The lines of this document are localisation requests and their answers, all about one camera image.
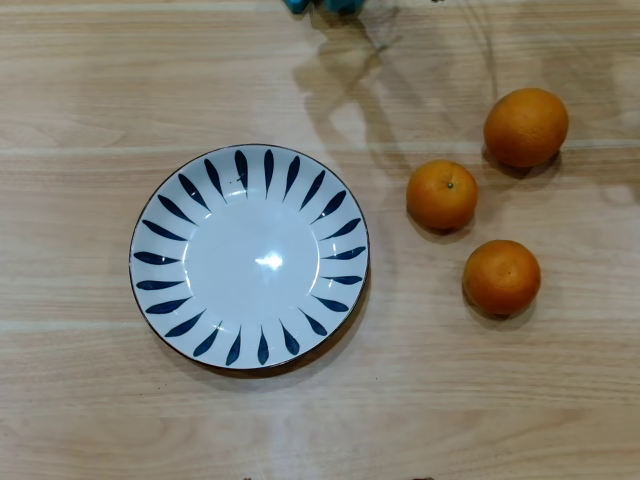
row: ceramic plate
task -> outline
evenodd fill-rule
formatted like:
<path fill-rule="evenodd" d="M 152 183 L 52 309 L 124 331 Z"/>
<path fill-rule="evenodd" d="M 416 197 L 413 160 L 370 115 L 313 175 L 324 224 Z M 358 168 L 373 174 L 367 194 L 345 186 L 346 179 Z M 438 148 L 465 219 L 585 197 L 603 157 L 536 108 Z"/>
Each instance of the ceramic plate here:
<path fill-rule="evenodd" d="M 140 310 L 169 345 L 217 367 L 292 360 L 352 312 L 369 266 L 362 211 L 306 155 L 223 148 L 169 177 L 131 242 Z"/>

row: wood grain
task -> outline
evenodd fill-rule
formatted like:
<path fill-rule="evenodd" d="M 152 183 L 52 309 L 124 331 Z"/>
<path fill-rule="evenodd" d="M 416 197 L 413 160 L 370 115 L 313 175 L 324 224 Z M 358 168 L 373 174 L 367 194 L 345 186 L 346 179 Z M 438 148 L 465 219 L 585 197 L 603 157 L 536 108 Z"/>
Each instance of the wood grain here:
<path fill-rule="evenodd" d="M 0 5 L 0 478 L 640 478 L 636 0 L 370 0 L 357 20 L 280 0 Z M 572 114 L 526 175 L 482 157 L 522 86 Z M 149 330 L 128 247 L 149 195 L 228 144 L 336 169 L 371 233 L 349 328 L 263 375 L 190 363 Z M 476 176 L 475 221 L 406 216 L 409 172 Z M 495 323 L 462 266 L 508 238 L 543 288 Z"/>

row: mandarin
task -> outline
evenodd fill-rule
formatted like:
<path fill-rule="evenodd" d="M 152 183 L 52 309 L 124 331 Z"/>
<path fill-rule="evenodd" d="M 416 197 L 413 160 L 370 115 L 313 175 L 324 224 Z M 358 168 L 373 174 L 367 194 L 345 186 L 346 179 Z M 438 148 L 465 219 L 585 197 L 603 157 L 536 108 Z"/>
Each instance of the mandarin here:
<path fill-rule="evenodd" d="M 533 167 L 551 159 L 569 131 L 569 114 L 553 93 L 516 90 L 495 104 L 484 124 L 484 141 L 496 160 Z"/>
<path fill-rule="evenodd" d="M 463 227 L 478 202 L 478 186 L 469 171 L 448 160 L 419 167 L 407 186 L 407 210 L 423 227 Z"/>
<path fill-rule="evenodd" d="M 526 308 L 540 289 L 540 266 L 523 245 L 508 240 L 485 243 L 471 254 L 463 286 L 469 298 L 492 315 Z"/>

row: blue leaf pattern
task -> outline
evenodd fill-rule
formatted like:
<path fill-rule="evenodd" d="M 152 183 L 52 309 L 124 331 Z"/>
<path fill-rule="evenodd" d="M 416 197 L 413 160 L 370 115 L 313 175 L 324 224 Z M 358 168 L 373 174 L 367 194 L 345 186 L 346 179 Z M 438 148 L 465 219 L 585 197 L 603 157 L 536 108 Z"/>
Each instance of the blue leaf pattern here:
<path fill-rule="evenodd" d="M 249 198 L 249 167 L 247 165 L 247 157 L 244 156 L 240 150 L 236 151 L 236 168 L 238 169 L 238 175 L 240 175 L 240 182 L 244 187 L 244 192 Z"/>
<path fill-rule="evenodd" d="M 311 187 L 309 187 L 307 196 L 304 197 L 304 200 L 302 201 L 302 206 L 300 207 L 300 210 L 306 207 L 307 203 L 309 203 L 311 199 L 315 196 L 315 194 L 318 193 L 318 190 L 320 190 L 320 186 L 322 185 L 322 181 L 324 180 L 324 174 L 325 174 L 325 171 L 323 170 L 315 178 L 315 180 L 311 184 Z"/>
<path fill-rule="evenodd" d="M 324 208 L 323 212 L 318 216 L 318 218 L 316 218 L 313 222 L 311 222 L 311 225 L 316 223 L 321 218 L 331 215 L 338 208 L 340 208 L 340 205 L 342 205 L 342 202 L 344 201 L 344 197 L 346 196 L 347 196 L 347 192 L 345 190 L 341 191 L 340 193 L 337 193 L 335 197 L 329 200 L 329 203 L 327 203 L 327 206 Z"/>
<path fill-rule="evenodd" d="M 336 255 L 331 255 L 330 257 L 323 257 L 323 260 L 351 260 L 352 258 L 356 258 L 366 249 L 367 247 L 354 248 L 353 250 L 348 250 L 346 252 L 338 253 Z"/>
<path fill-rule="evenodd" d="M 347 223 L 344 227 L 342 227 L 336 233 L 334 233 L 333 235 L 328 236 L 327 238 L 323 238 L 322 240 L 329 240 L 330 238 L 342 237 L 343 235 L 346 235 L 347 233 L 353 232 L 356 229 L 356 227 L 358 226 L 358 224 L 360 223 L 361 220 L 362 220 L 361 218 L 356 218 L 354 220 L 351 220 L 349 223 Z"/>
<path fill-rule="evenodd" d="M 231 345 L 231 350 L 229 350 L 229 354 L 227 355 L 227 361 L 225 362 L 225 365 L 227 367 L 232 363 L 234 363 L 236 360 L 238 360 L 238 357 L 240 356 L 241 335 L 242 335 L 242 326 L 240 326 L 240 331 L 238 332 L 236 341 L 233 342 L 233 345 Z"/>
<path fill-rule="evenodd" d="M 202 342 L 200 345 L 196 347 L 196 349 L 193 351 L 194 357 L 199 357 L 200 355 L 207 353 L 209 351 L 209 349 L 211 348 L 211 345 L 213 345 L 213 342 L 215 342 L 216 337 L 218 336 L 218 332 L 220 331 L 221 325 L 222 325 L 222 322 L 218 324 L 218 326 L 215 328 L 213 333 L 209 335 L 204 340 L 204 342 Z"/>
<path fill-rule="evenodd" d="M 182 188 L 184 188 L 184 191 L 187 192 L 187 194 L 191 198 L 193 198 L 193 200 L 195 200 L 200 205 L 202 205 L 204 208 L 209 210 L 209 207 L 207 207 L 207 204 L 205 203 L 204 198 L 202 198 L 202 195 L 200 195 L 200 192 L 198 191 L 196 186 L 193 183 L 191 183 L 191 180 L 189 180 L 187 177 L 185 177 L 181 173 L 178 174 L 178 179 L 180 180 L 180 183 L 182 184 Z"/>
<path fill-rule="evenodd" d="M 291 162 L 291 165 L 289 165 L 289 172 L 287 173 L 287 188 L 284 191 L 284 198 L 282 199 L 283 202 L 287 198 L 287 194 L 289 193 L 289 190 L 291 190 L 291 187 L 293 186 L 293 182 L 295 182 L 296 178 L 298 178 L 299 171 L 300 171 L 300 157 L 296 156 L 296 158 L 294 158 L 293 161 Z"/>
<path fill-rule="evenodd" d="M 165 335 L 165 337 L 171 338 L 171 337 L 180 337 L 181 335 L 184 335 L 189 330 L 191 330 L 196 323 L 198 323 L 198 320 L 200 320 L 200 317 L 204 312 L 205 310 L 203 310 L 202 312 L 200 312 L 198 315 L 191 318 L 190 320 L 187 320 L 186 322 L 181 323 L 177 327 L 172 328 L 171 330 L 169 330 L 169 333 Z"/>
<path fill-rule="evenodd" d="M 145 311 L 147 313 L 154 313 L 157 315 L 165 315 L 167 313 L 171 313 L 176 311 L 180 306 L 189 300 L 189 298 L 183 298 L 182 300 L 171 300 L 170 302 L 159 303 L 152 307 L 147 308 Z"/>
<path fill-rule="evenodd" d="M 218 170 L 213 166 L 213 163 L 211 163 L 208 158 L 204 161 L 204 166 L 207 169 L 207 175 L 209 176 L 209 180 L 211 180 L 211 184 L 218 191 L 224 200 L 224 203 L 227 203 L 227 199 L 224 198 L 224 194 L 222 193 L 222 185 L 220 185 L 220 175 L 218 175 Z"/>
<path fill-rule="evenodd" d="M 293 335 L 284 328 L 282 320 L 280 320 L 280 325 L 282 325 L 282 333 L 284 334 L 284 345 L 287 347 L 287 350 L 289 350 L 291 355 L 297 355 L 298 352 L 300 352 L 300 344 L 295 338 L 293 338 Z"/>
<path fill-rule="evenodd" d="M 149 227 L 149 230 L 151 230 L 156 235 L 160 235 L 161 237 L 168 238 L 169 240 L 175 240 L 177 242 L 187 241 L 186 238 L 179 237 L 175 233 L 171 233 L 166 228 L 162 228 L 160 225 L 150 222 L 149 220 L 143 220 L 142 223 L 144 223 L 147 227 Z"/>
<path fill-rule="evenodd" d="M 269 360 L 269 345 L 267 339 L 264 338 L 264 331 L 260 327 L 260 344 L 258 345 L 258 361 L 260 365 L 264 365 Z"/>
<path fill-rule="evenodd" d="M 322 303 L 325 307 L 333 312 L 348 312 L 349 307 L 347 307 L 344 303 L 336 302 L 335 300 L 327 300 L 326 298 L 316 297 L 312 295 L 313 298 Z"/>
<path fill-rule="evenodd" d="M 362 281 L 362 277 L 322 277 L 326 280 L 332 280 L 337 283 L 341 283 L 342 285 L 355 285 Z"/>
<path fill-rule="evenodd" d="M 182 220 L 186 220 L 187 222 L 194 224 L 196 227 L 198 226 L 193 220 L 187 217 L 182 210 L 180 210 L 180 207 L 178 207 L 175 203 L 173 203 L 167 197 L 158 195 L 158 200 L 160 200 L 160 203 L 162 203 L 164 208 L 169 210 L 169 212 L 173 213 L 176 217 L 181 218 Z"/>
<path fill-rule="evenodd" d="M 149 265 L 170 265 L 180 261 L 175 258 L 163 257 L 162 255 L 156 255 L 155 253 L 149 252 L 136 252 L 133 256 L 141 262 L 148 263 Z"/>
<path fill-rule="evenodd" d="M 184 280 L 180 282 L 156 282 L 155 280 L 145 280 L 143 282 L 138 282 L 136 287 L 140 290 L 164 290 L 165 288 L 175 287 L 181 283 L 184 283 Z"/>
<path fill-rule="evenodd" d="M 265 198 L 269 195 L 269 187 L 271 186 L 271 179 L 273 178 L 273 152 L 267 150 L 264 154 L 264 181 L 267 186 L 267 193 Z"/>
<path fill-rule="evenodd" d="M 309 315 L 304 313 L 301 308 L 298 308 L 302 312 L 302 314 L 307 317 L 307 321 L 309 325 L 311 325 L 311 330 L 313 330 L 316 334 L 325 337 L 327 335 L 327 330 L 314 318 L 311 318 Z"/>

